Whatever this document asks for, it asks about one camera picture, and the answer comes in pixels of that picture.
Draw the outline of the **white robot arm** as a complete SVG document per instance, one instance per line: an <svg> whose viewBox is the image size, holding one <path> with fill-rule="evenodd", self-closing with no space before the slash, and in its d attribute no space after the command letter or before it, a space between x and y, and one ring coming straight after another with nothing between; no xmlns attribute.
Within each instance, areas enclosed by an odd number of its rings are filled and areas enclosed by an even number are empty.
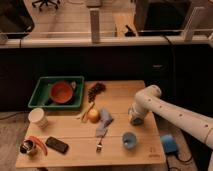
<svg viewBox="0 0 213 171"><path fill-rule="evenodd" d="M213 150L213 118L165 102L161 94L157 85L138 91L129 109L131 121L142 121L152 111Z"/></svg>

